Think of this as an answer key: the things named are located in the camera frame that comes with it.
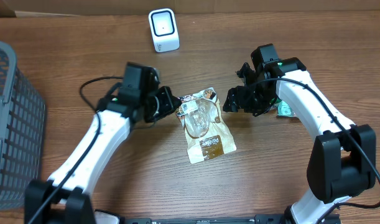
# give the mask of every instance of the black mount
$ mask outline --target black mount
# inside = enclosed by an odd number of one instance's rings
[[[245,113],[259,116],[268,111],[276,95],[276,83],[264,82],[254,85],[257,81],[269,78],[279,78],[286,72],[306,70],[306,66],[298,58],[281,60],[272,44],[258,47],[251,54],[256,71],[248,63],[244,63],[237,76],[242,79],[244,86],[237,86],[228,91],[224,112],[238,112],[243,109]]]
[[[351,136],[375,166],[376,135],[369,125],[352,126]],[[349,156],[341,158],[341,147]],[[355,197],[375,185],[375,173],[343,132],[325,131],[315,138],[307,167],[307,180],[313,194],[324,203],[336,198]]]
[[[52,182],[32,180],[25,190],[24,223],[28,223],[45,199],[55,190]],[[51,204],[67,200],[64,210],[51,209]],[[96,224],[91,201],[82,189],[59,190],[32,224]]]

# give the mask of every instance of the wall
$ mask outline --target wall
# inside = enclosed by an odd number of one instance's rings
[[[14,11],[74,15],[380,10],[380,0],[4,0]]]

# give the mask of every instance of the transparent plastic window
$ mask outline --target transparent plastic window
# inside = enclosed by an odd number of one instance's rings
[[[212,87],[179,98],[182,105],[176,115],[184,128],[192,164],[236,150],[233,136],[221,119],[220,102]]]

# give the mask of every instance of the basket handle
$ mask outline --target basket handle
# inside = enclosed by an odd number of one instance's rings
[[[2,103],[6,104],[10,102],[10,96],[14,85],[14,77],[17,68],[17,57],[14,50],[10,45],[0,41],[0,50],[4,51],[9,59],[9,69],[7,70],[6,82],[3,89]]]

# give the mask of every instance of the power cord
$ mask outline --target power cord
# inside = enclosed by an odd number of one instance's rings
[[[82,92],[82,90],[83,90],[83,88],[85,87],[85,86],[87,86],[87,85],[89,85],[90,83],[94,83],[94,82],[98,82],[98,81],[100,81],[100,80],[110,80],[110,79],[119,79],[119,80],[122,80],[123,79],[123,77],[99,77],[99,78],[94,78],[94,79],[92,79],[92,80],[89,80],[89,81],[87,81],[87,82],[85,82],[84,84],[82,84],[82,86],[79,88],[79,95],[80,95],[80,97],[82,98],[82,100],[96,113],[97,112],[97,110],[96,110],[96,107],[95,106],[93,106],[91,103],[90,103],[90,101],[88,101],[88,99],[84,96],[84,94],[83,94],[83,92]],[[106,95],[110,95],[110,94],[112,94],[112,92],[111,92],[111,90],[113,89],[113,88],[117,88],[119,86],[119,84],[115,84],[108,92],[107,92],[107,94]]]
[[[328,113],[328,115],[332,118],[332,121],[346,134],[346,136],[350,140],[350,143],[352,143],[352,145],[362,155],[362,157],[365,159],[365,161],[367,161],[368,165],[370,166],[370,168],[372,168],[373,172],[375,173],[376,178],[377,178],[377,180],[379,182],[379,185],[380,185],[380,174],[379,174],[378,170],[375,168],[375,166],[372,164],[372,162],[368,159],[367,155],[365,154],[365,152],[363,151],[363,149],[361,148],[361,146],[359,146],[359,144],[357,143],[357,141],[350,135],[349,131],[339,123],[338,118],[335,115],[333,115],[333,113],[329,110],[328,106],[321,99],[321,97],[318,95],[318,93],[316,93],[307,84],[298,82],[296,80],[291,80],[289,78],[269,78],[269,79],[265,79],[265,80],[260,80],[260,81],[258,81],[256,83],[253,83],[250,86],[254,86],[254,89],[256,89],[257,85],[260,84],[260,83],[264,83],[264,82],[276,82],[276,81],[285,81],[285,82],[294,83],[296,85],[302,86],[304,89],[306,89],[309,92],[311,92],[314,95],[314,97],[320,102],[320,104],[322,105],[322,107],[324,107],[324,109]],[[334,211],[334,209],[339,208],[340,206],[344,206],[344,205],[351,206],[351,207],[356,207],[356,208],[378,208],[378,207],[380,207],[380,201],[378,203],[374,204],[374,205],[362,205],[362,204],[349,203],[349,202],[336,203],[327,212],[325,212],[324,215],[322,215],[317,220],[317,224],[319,224],[325,217],[327,217],[329,214],[331,214],[331,212]]]

